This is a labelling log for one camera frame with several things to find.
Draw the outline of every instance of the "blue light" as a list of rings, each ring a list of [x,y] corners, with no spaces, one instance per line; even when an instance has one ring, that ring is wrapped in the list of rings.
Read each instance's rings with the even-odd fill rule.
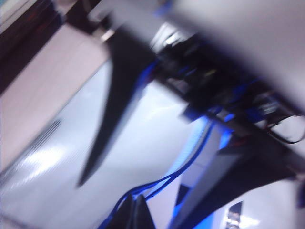
[[[229,122],[230,120],[234,119],[235,115],[234,114],[228,114],[225,118],[225,122]]]
[[[213,217],[214,217],[214,213],[212,213],[212,214],[209,215],[207,218],[205,218],[204,220],[202,220],[202,221],[201,221],[196,227],[194,227],[193,229],[210,229],[210,228],[212,228]]]
[[[220,138],[219,149],[225,148],[231,139],[232,130],[226,129]]]

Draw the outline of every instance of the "cable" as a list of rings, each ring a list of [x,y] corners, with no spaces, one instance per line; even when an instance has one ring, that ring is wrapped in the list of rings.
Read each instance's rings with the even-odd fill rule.
[[[279,141],[281,141],[283,143],[286,143],[286,144],[295,144],[295,143],[298,143],[298,142],[300,142],[300,141],[305,139],[305,131],[304,131],[302,137],[299,140],[297,140],[297,141],[289,141],[289,140],[283,138],[282,136],[280,136],[279,134],[277,134],[276,132],[272,131],[271,128],[272,127],[268,128],[268,133],[272,137],[274,137],[275,139],[277,139],[277,140],[279,140]]]
[[[302,140],[305,139],[305,131],[304,131],[304,132],[303,132],[303,135],[301,136],[301,138],[300,138],[299,140],[297,140],[297,141],[289,141],[289,140],[287,140],[286,138],[280,136],[279,134],[277,134],[276,132],[274,132],[274,131],[272,130],[272,128],[275,127],[275,126],[278,125],[278,124],[279,124],[279,123],[273,124],[272,126],[268,126],[268,124],[266,124],[266,127],[265,127],[266,130],[267,130],[267,132],[268,132],[268,134],[270,134],[272,137],[274,137],[274,138],[277,139],[278,141],[283,142],[283,143],[286,143],[286,144],[295,144],[295,143],[298,143],[298,142],[300,142],[300,141],[302,141]]]
[[[178,176],[180,176],[193,162],[194,160],[196,160],[196,158],[199,156],[199,154],[201,153],[202,149],[204,148],[207,140],[209,139],[209,136],[211,134],[211,131],[213,129],[214,123],[213,122],[209,122],[207,123],[207,125],[209,125],[206,134],[203,134],[201,137],[201,143],[197,144],[198,147],[195,150],[194,155],[191,157],[191,159],[185,163],[184,166],[182,166],[180,169],[178,169],[176,172],[172,173],[171,178],[169,178],[160,188],[158,188],[157,190],[155,190],[154,192],[152,192],[151,194],[149,194],[145,199],[149,200],[150,198],[154,197],[155,195],[157,195],[159,192],[161,192],[166,186],[168,186],[173,180],[175,180]]]
[[[186,162],[184,164],[184,166],[182,166],[180,169],[178,169],[177,171],[159,179],[156,180],[154,182],[151,183],[147,183],[144,185],[140,185],[137,187],[134,187],[132,189],[130,189],[129,191],[127,191],[124,195],[121,196],[121,198],[118,200],[118,202],[115,204],[114,208],[112,209],[112,211],[110,212],[109,216],[102,222],[102,224],[98,227],[99,229],[103,229],[107,226],[107,224],[110,222],[110,220],[113,218],[114,214],[116,213],[116,211],[118,210],[119,206],[121,205],[121,202],[127,198],[129,195],[135,195],[135,194],[139,194],[142,191],[152,188],[155,185],[159,184],[160,182],[167,180],[168,178],[170,178],[168,181],[166,181],[160,188],[158,188],[157,190],[155,190],[153,193],[151,193],[149,196],[146,197],[146,199],[150,199],[151,197],[155,196],[157,193],[159,193],[164,187],[166,187],[169,183],[171,183],[174,179],[176,179],[179,175],[181,175],[191,164],[192,162],[198,157],[198,155],[200,154],[200,152],[202,151],[202,149],[204,148],[207,140],[209,139],[209,136],[211,134],[211,131],[213,129],[214,123],[212,121],[209,121],[206,124],[205,129],[203,130],[202,136],[199,139],[199,142],[196,144],[195,148],[193,151],[195,151],[195,153],[193,154],[193,156],[190,158],[190,160],[188,162]]]

